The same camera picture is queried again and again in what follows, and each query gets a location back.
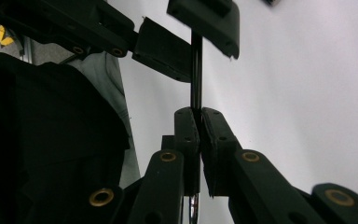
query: white wall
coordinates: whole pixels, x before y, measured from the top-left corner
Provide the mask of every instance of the white wall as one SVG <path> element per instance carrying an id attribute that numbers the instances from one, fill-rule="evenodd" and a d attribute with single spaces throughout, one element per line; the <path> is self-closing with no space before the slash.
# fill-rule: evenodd
<path id="1" fill-rule="evenodd" d="M 168 0 L 111 0 L 139 30 L 143 16 L 184 40 Z M 237 61 L 204 41 L 203 105 L 220 110 L 245 148 L 264 153 L 292 185 L 332 182 L 358 192 L 358 1 L 237 0 Z M 189 106 L 189 85 L 120 61 L 141 175 L 173 113 Z M 203 186 L 200 223 L 232 223 L 226 199 Z"/>

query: black plastic bracket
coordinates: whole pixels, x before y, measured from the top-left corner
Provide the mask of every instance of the black plastic bracket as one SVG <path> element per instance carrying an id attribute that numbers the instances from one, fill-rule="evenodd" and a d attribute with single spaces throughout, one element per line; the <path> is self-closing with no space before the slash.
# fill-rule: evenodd
<path id="1" fill-rule="evenodd" d="M 168 14 L 209 39 L 228 57 L 240 56 L 240 11 L 232 1 L 170 0 Z"/>
<path id="2" fill-rule="evenodd" d="M 156 152 L 149 162 L 127 223 L 181 223 L 183 168 L 182 153 L 169 149 Z"/>
<path id="3" fill-rule="evenodd" d="M 211 196 L 228 196 L 231 161 L 241 149 L 225 117 L 217 110 L 202 108 L 201 155 Z"/>
<path id="4" fill-rule="evenodd" d="M 256 223 L 325 223 L 263 154 L 237 151 L 232 167 L 242 197 L 231 195 L 229 199 L 245 199 Z M 243 211 L 231 206 L 232 210 L 234 214 Z M 247 221 L 235 220 L 236 223 Z"/>
<path id="5" fill-rule="evenodd" d="M 133 51 L 133 60 L 177 81 L 191 80 L 191 47 L 185 40 L 145 18 Z"/>
<path id="6" fill-rule="evenodd" d="M 174 148 L 185 156 L 185 196 L 200 192 L 200 137 L 190 107 L 175 112 Z"/>

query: screw hole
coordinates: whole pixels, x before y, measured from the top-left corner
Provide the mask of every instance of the screw hole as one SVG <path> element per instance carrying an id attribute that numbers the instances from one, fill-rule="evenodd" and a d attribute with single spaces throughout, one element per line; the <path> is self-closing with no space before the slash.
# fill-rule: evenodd
<path id="1" fill-rule="evenodd" d="M 296 224 L 307 224 L 308 223 L 307 218 L 297 212 L 289 213 L 289 218 L 290 218 L 290 220 L 292 220 L 293 223 L 296 223 Z"/>
<path id="2" fill-rule="evenodd" d="M 260 157 L 253 152 L 245 152 L 242 154 L 242 158 L 246 161 L 259 161 Z"/>
<path id="3" fill-rule="evenodd" d="M 159 224 L 161 223 L 161 214 L 157 212 L 151 212 L 145 217 L 146 224 Z"/>
<path id="4" fill-rule="evenodd" d="M 81 49 L 80 47 L 74 47 L 74 48 L 73 48 L 73 51 L 74 51 L 76 54 L 83 54 L 83 53 L 84 53 L 84 50 Z"/>
<path id="5" fill-rule="evenodd" d="M 162 161 L 174 161 L 176 160 L 176 155 L 171 152 L 164 152 L 159 156 L 159 158 Z"/>
<path id="6" fill-rule="evenodd" d="M 115 56 L 123 55 L 123 51 L 121 49 L 113 49 L 112 52 L 113 52 L 113 55 L 115 55 Z"/>
<path id="7" fill-rule="evenodd" d="M 89 203 L 94 207 L 101 207 L 112 202 L 114 197 L 111 189 L 98 189 L 89 196 Z"/>

